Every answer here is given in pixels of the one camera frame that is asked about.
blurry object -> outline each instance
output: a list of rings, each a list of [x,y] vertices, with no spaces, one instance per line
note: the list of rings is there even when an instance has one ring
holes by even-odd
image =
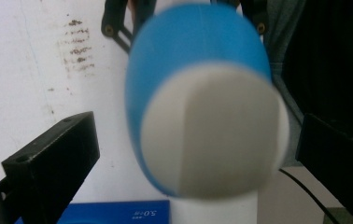
[[[284,102],[258,33],[231,7],[179,5],[148,21],[130,53],[125,100],[135,156],[168,195],[241,195],[283,160]]]
[[[92,112],[55,124],[2,162],[0,224],[56,223],[99,156]]]

